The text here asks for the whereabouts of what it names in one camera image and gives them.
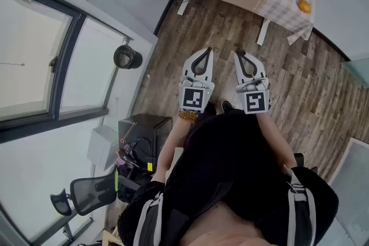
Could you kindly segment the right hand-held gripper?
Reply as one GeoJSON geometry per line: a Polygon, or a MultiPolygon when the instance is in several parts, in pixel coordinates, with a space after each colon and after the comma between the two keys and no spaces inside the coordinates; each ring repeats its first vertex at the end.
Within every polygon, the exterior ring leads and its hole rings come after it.
{"type": "Polygon", "coordinates": [[[234,53],[238,86],[236,93],[245,114],[265,113],[269,110],[269,81],[263,64],[255,56],[236,49],[234,53]]]}

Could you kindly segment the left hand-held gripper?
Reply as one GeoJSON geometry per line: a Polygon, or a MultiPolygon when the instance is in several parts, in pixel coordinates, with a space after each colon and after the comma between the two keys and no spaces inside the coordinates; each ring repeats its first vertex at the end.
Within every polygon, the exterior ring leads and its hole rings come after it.
{"type": "Polygon", "coordinates": [[[212,80],[214,52],[210,47],[193,53],[184,63],[179,83],[181,111],[204,113],[214,90],[212,80]]]}

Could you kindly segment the person's left forearm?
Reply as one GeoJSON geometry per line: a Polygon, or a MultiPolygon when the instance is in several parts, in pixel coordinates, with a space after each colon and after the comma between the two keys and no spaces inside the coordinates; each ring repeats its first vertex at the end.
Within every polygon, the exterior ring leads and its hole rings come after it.
{"type": "Polygon", "coordinates": [[[159,154],[157,169],[152,177],[152,181],[165,183],[165,174],[171,167],[176,147],[184,147],[184,142],[191,129],[192,123],[188,120],[178,118],[166,139],[166,142],[159,154]]]}

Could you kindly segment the person's right forearm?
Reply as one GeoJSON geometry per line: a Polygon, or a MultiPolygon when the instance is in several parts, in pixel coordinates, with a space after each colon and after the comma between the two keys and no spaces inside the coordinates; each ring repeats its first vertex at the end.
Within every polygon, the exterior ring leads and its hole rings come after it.
{"type": "Polygon", "coordinates": [[[297,162],[292,148],[283,137],[272,117],[268,113],[256,114],[259,127],[263,137],[266,139],[279,166],[292,169],[297,166],[297,162]]]}

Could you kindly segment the white table leg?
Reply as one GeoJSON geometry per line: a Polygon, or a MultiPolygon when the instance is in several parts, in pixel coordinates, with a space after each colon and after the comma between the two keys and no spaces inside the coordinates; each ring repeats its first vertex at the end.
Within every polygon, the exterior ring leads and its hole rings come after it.
{"type": "Polygon", "coordinates": [[[262,27],[261,27],[261,30],[259,32],[258,39],[257,39],[257,44],[259,46],[263,45],[269,23],[270,23],[270,20],[267,18],[264,18],[264,21],[263,21],[263,24],[262,24],[262,27]]]}

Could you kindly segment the black cabinet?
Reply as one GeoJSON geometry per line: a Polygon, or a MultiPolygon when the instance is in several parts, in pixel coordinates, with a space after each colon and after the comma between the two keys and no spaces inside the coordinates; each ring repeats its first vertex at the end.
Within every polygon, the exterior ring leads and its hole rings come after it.
{"type": "Polygon", "coordinates": [[[137,114],[118,122],[119,148],[144,137],[150,142],[150,151],[145,142],[135,147],[134,156],[145,170],[155,172],[159,154],[172,129],[172,119],[166,116],[137,114]]]}

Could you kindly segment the orange fruit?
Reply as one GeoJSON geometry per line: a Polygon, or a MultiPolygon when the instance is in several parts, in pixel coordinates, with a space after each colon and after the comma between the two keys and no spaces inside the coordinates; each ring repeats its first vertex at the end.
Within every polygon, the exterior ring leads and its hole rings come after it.
{"type": "Polygon", "coordinates": [[[306,14],[310,14],[311,13],[311,5],[305,1],[305,0],[299,0],[298,1],[298,8],[306,14]]]}

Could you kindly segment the person's black clothing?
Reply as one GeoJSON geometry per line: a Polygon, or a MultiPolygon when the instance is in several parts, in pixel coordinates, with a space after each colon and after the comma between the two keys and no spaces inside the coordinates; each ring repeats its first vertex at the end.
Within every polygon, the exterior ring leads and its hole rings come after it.
{"type": "Polygon", "coordinates": [[[338,197],[311,169],[282,169],[256,115],[180,112],[192,123],[165,183],[150,181],[119,216],[124,246],[317,246],[338,197]]]}

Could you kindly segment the clear glass partition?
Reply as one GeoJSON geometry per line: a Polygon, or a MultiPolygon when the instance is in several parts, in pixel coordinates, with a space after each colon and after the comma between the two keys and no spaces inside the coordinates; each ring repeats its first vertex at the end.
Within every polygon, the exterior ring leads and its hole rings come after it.
{"type": "Polygon", "coordinates": [[[359,84],[369,88],[369,58],[342,62],[341,65],[354,76],[359,84]]]}

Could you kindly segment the black bag with clutter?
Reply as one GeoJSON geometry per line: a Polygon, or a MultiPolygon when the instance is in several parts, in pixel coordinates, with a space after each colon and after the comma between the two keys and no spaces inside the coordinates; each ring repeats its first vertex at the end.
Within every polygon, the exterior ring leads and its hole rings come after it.
{"type": "Polygon", "coordinates": [[[145,142],[150,151],[150,142],[144,137],[124,143],[117,151],[116,189],[118,199],[122,202],[132,202],[136,191],[152,178],[153,173],[141,167],[134,156],[135,147],[140,141],[145,142]]]}

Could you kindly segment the white box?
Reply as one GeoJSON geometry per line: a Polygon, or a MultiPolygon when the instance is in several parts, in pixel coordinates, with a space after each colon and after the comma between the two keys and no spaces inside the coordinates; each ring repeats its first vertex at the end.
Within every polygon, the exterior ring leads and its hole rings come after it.
{"type": "Polygon", "coordinates": [[[96,127],[91,132],[87,159],[101,170],[106,170],[115,162],[118,148],[117,132],[104,125],[96,127]]]}

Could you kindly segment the dark framed window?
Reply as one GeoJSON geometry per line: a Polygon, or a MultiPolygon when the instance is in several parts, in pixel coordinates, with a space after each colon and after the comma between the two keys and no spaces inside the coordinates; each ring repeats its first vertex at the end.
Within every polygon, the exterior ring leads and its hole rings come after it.
{"type": "Polygon", "coordinates": [[[0,0],[0,144],[108,113],[62,110],[67,72],[92,17],[63,0],[0,0]]]}

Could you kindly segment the frosted glass panel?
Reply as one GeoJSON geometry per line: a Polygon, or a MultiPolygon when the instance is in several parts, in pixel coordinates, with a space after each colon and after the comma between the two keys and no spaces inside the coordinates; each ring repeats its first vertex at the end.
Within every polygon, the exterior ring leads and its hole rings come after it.
{"type": "Polygon", "coordinates": [[[339,198],[331,246],[369,246],[369,144],[351,138],[330,181],[339,198]]]}

